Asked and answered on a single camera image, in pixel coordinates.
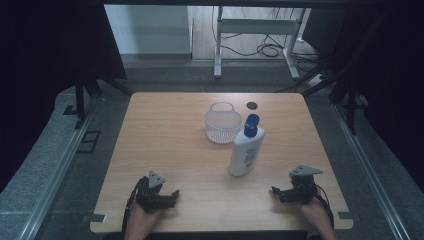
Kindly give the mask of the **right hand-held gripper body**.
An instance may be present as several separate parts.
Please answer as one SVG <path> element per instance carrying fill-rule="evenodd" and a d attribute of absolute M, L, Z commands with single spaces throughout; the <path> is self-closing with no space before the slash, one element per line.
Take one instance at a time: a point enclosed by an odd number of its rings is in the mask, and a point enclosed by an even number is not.
<path fill-rule="evenodd" d="M 318 193 L 314 176 L 323 171 L 314 167 L 299 165 L 289 173 L 292 183 L 291 198 L 294 202 L 309 203 Z"/>

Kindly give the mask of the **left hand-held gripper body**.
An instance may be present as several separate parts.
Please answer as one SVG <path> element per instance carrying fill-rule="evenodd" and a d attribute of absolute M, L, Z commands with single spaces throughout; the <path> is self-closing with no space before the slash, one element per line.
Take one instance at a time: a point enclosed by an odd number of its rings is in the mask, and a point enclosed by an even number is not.
<path fill-rule="evenodd" d="M 140 179 L 137 185 L 136 202 L 146 213 L 151 214 L 166 208 L 165 198 L 160 195 L 164 182 L 165 180 L 154 171 L 150 171 L 148 176 Z"/>

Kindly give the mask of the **white bottle with blue cap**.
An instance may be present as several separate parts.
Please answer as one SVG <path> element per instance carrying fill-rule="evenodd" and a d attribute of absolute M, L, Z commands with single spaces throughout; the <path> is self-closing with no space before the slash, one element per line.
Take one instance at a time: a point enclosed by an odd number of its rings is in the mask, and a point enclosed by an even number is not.
<path fill-rule="evenodd" d="M 250 114 L 234 141 L 228 172 L 232 176 L 249 173 L 256 163 L 265 136 L 265 130 L 259 127 L 260 117 Z"/>

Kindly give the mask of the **white plastic mesh basket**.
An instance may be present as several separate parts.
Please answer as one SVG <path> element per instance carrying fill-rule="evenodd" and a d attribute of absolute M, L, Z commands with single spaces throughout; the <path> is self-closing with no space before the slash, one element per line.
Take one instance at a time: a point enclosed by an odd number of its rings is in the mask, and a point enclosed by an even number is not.
<path fill-rule="evenodd" d="M 206 135 L 217 144 L 228 144 L 234 141 L 240 131 L 242 117 L 235 110 L 234 105 L 226 101 L 211 104 L 204 115 Z"/>

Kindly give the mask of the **person's left hand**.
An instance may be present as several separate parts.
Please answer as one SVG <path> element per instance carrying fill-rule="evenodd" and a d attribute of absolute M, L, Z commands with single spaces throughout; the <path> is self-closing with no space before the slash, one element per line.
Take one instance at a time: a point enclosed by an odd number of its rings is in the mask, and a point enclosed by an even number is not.
<path fill-rule="evenodd" d="M 162 215 L 162 211 L 148 214 L 137 202 L 133 202 L 127 219 L 124 240 L 145 240 Z"/>

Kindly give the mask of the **black tripod stand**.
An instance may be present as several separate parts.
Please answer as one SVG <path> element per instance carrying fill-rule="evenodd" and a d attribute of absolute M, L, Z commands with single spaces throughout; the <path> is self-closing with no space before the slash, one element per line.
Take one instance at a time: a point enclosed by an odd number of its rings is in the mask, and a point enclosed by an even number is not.
<path fill-rule="evenodd" d="M 80 129 L 86 119 L 84 93 L 87 93 L 92 99 L 99 99 L 102 96 L 102 90 L 98 81 L 104 81 L 113 88 L 122 93 L 131 96 L 133 91 L 119 83 L 116 79 L 106 76 L 96 76 L 95 74 L 79 73 L 75 82 L 75 101 L 76 101 L 76 129 Z"/>
<path fill-rule="evenodd" d="M 321 80 L 313 87 L 302 91 L 301 95 L 303 97 L 310 96 L 333 83 L 335 83 L 335 87 L 329 95 L 329 100 L 332 103 L 338 104 L 347 96 L 347 115 L 345 122 L 350 132 L 356 135 L 355 112 L 357 109 L 357 83 L 353 77 L 353 70 L 350 67 L 345 67 L 332 76 Z"/>

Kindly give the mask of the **white power strip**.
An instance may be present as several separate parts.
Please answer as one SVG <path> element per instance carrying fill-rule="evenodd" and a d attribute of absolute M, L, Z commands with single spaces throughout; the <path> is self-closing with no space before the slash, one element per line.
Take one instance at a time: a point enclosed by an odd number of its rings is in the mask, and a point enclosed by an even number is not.
<path fill-rule="evenodd" d="M 322 74 L 317 74 L 315 77 L 313 77 L 309 82 L 308 82 L 308 86 L 310 87 L 314 87 L 317 84 L 321 83 L 323 80 L 325 80 L 326 77 Z"/>

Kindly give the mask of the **dark curtain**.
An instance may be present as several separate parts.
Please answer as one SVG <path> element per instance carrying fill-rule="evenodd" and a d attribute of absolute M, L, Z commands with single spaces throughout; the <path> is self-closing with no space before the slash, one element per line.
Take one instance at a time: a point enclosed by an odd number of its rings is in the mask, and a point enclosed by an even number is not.
<path fill-rule="evenodd" d="M 0 0 L 0 192 L 82 79 L 126 73 L 104 0 Z"/>
<path fill-rule="evenodd" d="M 373 15 L 363 8 L 313 9 L 303 39 L 345 65 Z M 396 0 L 353 70 L 365 116 L 424 190 L 424 0 Z"/>

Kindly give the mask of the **aluminium rail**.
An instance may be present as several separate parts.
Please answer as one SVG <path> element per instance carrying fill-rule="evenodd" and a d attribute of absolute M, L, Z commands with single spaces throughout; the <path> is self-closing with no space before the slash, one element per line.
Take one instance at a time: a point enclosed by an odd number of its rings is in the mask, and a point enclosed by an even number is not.
<path fill-rule="evenodd" d="M 58 163 L 52 172 L 52 175 L 44 185 L 34 207 L 30 212 L 21 233 L 18 235 L 16 240 L 34 240 L 35 236 L 40 229 L 42 222 L 53 202 L 54 197 L 61 185 L 61 182 L 69 168 L 69 165 L 77 151 L 78 145 L 80 144 L 83 135 L 85 134 L 88 125 L 90 124 L 93 115 L 97 108 L 97 101 L 93 101 L 87 104 L 85 119 L 79 125 L 79 127 L 73 132 L 73 135 L 66 145 L 64 153 L 59 159 Z"/>
<path fill-rule="evenodd" d="M 384 189 L 380 179 L 378 178 L 376 172 L 374 171 L 370 160 L 365 153 L 359 139 L 355 134 L 352 133 L 347 124 L 347 117 L 345 116 L 343 109 L 339 105 L 332 104 L 338 123 L 342 129 L 345 138 L 347 139 L 348 144 L 350 145 L 355 158 L 360 165 L 360 168 L 364 174 L 367 183 L 373 192 L 374 198 L 376 199 L 382 214 L 393 233 L 396 240 L 411 240 L 411 235 L 409 234 L 406 226 L 404 225 L 403 220 L 401 219 L 395 205 L 389 198 L 386 190 Z"/>

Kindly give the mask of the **white metal desk frame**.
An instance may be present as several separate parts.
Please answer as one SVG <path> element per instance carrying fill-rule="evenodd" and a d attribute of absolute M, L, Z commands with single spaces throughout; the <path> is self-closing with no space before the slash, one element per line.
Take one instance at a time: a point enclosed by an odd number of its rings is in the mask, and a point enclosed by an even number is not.
<path fill-rule="evenodd" d="M 251 35 L 283 35 L 288 38 L 288 44 L 283 47 L 282 54 L 293 79 L 300 75 L 294 63 L 292 54 L 299 36 L 305 8 L 293 8 L 298 14 L 295 18 L 284 19 L 251 19 L 251 18 L 224 18 L 224 7 L 219 6 L 216 19 L 214 50 L 214 77 L 222 76 L 222 34 L 251 34 Z"/>

